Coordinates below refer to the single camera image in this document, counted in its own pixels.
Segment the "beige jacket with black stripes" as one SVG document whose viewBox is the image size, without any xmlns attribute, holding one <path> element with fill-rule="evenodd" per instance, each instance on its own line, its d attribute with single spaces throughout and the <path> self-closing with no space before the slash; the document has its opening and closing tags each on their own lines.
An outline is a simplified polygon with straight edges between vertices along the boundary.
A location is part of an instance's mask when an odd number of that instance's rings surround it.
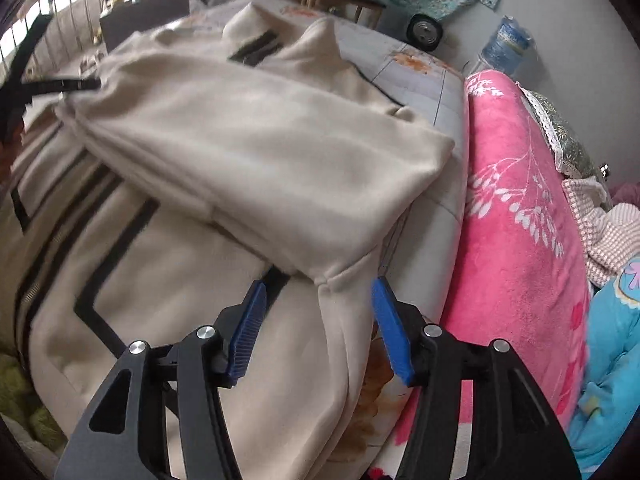
<svg viewBox="0 0 640 480">
<path fill-rule="evenodd" d="M 132 35 L 47 106 L 1 194 L 1 347 L 62 446 L 130 342 L 178 341 L 285 283 L 222 396 L 247 479 L 355 479 L 396 396 L 371 285 L 454 141 L 308 26 L 250 3 Z M 377 422 L 378 413 L 388 416 Z"/>
</svg>

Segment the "metal window railing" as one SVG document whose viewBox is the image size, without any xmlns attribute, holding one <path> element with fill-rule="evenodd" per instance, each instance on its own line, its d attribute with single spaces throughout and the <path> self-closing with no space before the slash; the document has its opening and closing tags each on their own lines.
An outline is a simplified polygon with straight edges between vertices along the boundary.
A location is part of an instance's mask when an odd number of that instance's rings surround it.
<svg viewBox="0 0 640 480">
<path fill-rule="evenodd" d="M 112 0 L 25 0 L 9 27 L 1 34 L 1 76 L 8 74 L 18 47 L 40 15 L 49 15 L 50 24 L 35 47 L 25 76 L 73 74 L 80 60 L 99 49 L 100 15 Z"/>
</svg>

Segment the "blue cartoon blanket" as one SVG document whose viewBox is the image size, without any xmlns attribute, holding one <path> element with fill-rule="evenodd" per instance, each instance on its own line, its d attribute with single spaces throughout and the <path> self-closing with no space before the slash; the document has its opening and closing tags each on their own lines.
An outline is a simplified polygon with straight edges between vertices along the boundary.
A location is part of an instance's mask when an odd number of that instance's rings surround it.
<svg viewBox="0 0 640 480">
<path fill-rule="evenodd" d="M 639 258 L 593 296 L 588 359 L 568 440 L 582 478 L 603 465 L 639 407 Z"/>
</svg>

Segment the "pink floral blanket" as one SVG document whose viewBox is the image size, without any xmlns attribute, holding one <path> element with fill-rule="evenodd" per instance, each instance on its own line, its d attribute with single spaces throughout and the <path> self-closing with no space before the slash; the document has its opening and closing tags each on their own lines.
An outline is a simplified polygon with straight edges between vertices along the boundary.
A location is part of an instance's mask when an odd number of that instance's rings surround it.
<svg viewBox="0 0 640 480">
<path fill-rule="evenodd" d="M 562 424 L 572 417 L 587 361 L 589 304 L 576 222 L 541 126 L 505 74 L 465 83 L 469 174 L 456 247 L 424 246 L 413 211 L 387 245 L 387 278 L 454 336 L 514 345 Z"/>
</svg>

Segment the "floral grey bed sheet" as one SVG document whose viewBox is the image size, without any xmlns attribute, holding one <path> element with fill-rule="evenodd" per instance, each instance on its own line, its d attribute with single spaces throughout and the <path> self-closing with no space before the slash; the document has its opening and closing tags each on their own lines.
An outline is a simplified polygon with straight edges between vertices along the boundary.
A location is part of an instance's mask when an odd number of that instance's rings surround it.
<svg viewBox="0 0 640 480">
<path fill-rule="evenodd" d="M 251 2 L 194 37 L 210 216 L 290 274 L 224 402 L 241 471 L 355 478 L 400 407 L 371 308 L 384 240 L 454 144 L 365 81 L 328 18 L 297 26 Z"/>
</svg>

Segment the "checkered pink white garment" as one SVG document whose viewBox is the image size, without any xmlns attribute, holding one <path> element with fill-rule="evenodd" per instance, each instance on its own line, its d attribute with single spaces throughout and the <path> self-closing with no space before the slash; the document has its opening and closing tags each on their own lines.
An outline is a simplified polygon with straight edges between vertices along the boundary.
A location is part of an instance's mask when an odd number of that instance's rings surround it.
<svg viewBox="0 0 640 480">
<path fill-rule="evenodd" d="M 582 239 L 587 278 L 602 288 L 639 255 L 639 209 L 621 203 L 605 210 L 608 194 L 595 177 L 565 179 L 562 188 Z"/>
</svg>

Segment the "lace trimmed grey pillow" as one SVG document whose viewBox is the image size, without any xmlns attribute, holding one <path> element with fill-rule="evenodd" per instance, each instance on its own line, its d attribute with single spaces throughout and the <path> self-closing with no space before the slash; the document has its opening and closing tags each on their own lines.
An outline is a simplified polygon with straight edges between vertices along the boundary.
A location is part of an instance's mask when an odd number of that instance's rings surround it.
<svg viewBox="0 0 640 480">
<path fill-rule="evenodd" d="M 570 179 L 594 177 L 597 171 L 591 157 L 556 106 L 539 92 L 520 90 L 552 151 L 556 171 Z"/>
</svg>

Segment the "blue water bottle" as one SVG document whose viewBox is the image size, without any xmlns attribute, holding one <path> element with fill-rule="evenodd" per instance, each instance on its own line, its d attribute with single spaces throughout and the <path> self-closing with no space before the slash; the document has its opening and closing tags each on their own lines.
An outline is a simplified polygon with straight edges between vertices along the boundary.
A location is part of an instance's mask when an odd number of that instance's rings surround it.
<svg viewBox="0 0 640 480">
<path fill-rule="evenodd" d="M 533 37 L 526 28 L 512 16 L 503 15 L 480 51 L 480 59 L 493 70 L 513 76 L 533 43 Z"/>
</svg>

